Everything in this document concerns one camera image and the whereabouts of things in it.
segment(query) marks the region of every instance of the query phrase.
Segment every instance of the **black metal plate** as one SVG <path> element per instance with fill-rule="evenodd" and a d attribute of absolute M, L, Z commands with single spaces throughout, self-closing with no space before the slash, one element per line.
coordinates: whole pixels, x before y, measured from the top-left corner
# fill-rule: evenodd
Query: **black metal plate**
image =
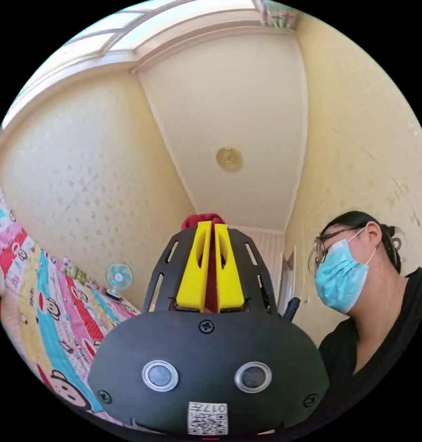
<path fill-rule="evenodd" d="M 204 319 L 214 331 L 204 334 Z M 162 359 L 179 373 L 179 384 L 156 392 L 142 369 Z M 240 391 L 237 369 L 259 361 L 272 370 L 269 387 Z M 188 403 L 226 403 L 229 435 L 249 435 L 305 420 L 328 388 L 328 377 L 311 339 L 278 315 L 154 312 L 131 318 L 102 341 L 88 383 L 106 391 L 105 410 L 116 419 L 168 434 L 188 433 Z"/>

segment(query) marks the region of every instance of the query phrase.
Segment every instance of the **blue surgical mask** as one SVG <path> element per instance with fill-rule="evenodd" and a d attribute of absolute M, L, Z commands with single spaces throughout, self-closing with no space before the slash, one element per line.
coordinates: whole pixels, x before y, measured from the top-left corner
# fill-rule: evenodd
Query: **blue surgical mask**
<path fill-rule="evenodd" d="M 317 293 L 323 304 L 343 314 L 357 302 L 368 275 L 369 261 L 376 250 L 366 264 L 354 260 L 349 241 L 362 231 L 348 241 L 344 239 L 331 246 L 316 274 Z"/>

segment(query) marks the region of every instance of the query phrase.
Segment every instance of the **eyeglasses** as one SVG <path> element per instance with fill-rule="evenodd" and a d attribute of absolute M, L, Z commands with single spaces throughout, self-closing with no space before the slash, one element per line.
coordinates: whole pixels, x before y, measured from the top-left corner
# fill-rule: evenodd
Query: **eyeglasses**
<path fill-rule="evenodd" d="M 314 263 L 314 274 L 317 272 L 318 268 L 320 267 L 320 264 L 322 264 L 325 261 L 326 255 L 329 252 L 329 249 L 326 249 L 324 241 L 326 241 L 327 239 L 334 238 L 339 233 L 347 232 L 349 230 L 357 230 L 357 228 L 356 227 L 354 227 L 354 228 L 349 227 L 346 229 L 342 229 L 342 230 L 339 230 L 338 232 L 332 233 L 330 235 L 323 236 L 318 240 L 318 242 L 316 244 L 316 248 L 315 248 L 316 258 L 315 258 L 315 263 Z"/>

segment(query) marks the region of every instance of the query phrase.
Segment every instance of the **printed label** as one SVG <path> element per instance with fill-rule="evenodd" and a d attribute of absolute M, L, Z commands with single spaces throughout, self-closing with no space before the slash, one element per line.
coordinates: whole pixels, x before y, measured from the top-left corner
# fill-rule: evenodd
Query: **printed label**
<path fill-rule="evenodd" d="M 228 405 L 190 402 L 188 434 L 218 436 L 228 434 Z"/>

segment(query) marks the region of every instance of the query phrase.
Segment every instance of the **colorful bedspread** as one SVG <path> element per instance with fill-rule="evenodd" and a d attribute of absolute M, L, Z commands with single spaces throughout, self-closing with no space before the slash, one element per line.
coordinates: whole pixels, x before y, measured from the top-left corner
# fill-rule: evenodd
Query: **colorful bedspread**
<path fill-rule="evenodd" d="M 119 424 L 103 411 L 87 377 L 104 336 L 139 312 L 65 274 L 64 261 L 50 256 L 16 221 L 1 189 L 0 266 L 6 282 L 0 319 L 31 370 L 74 405 Z"/>

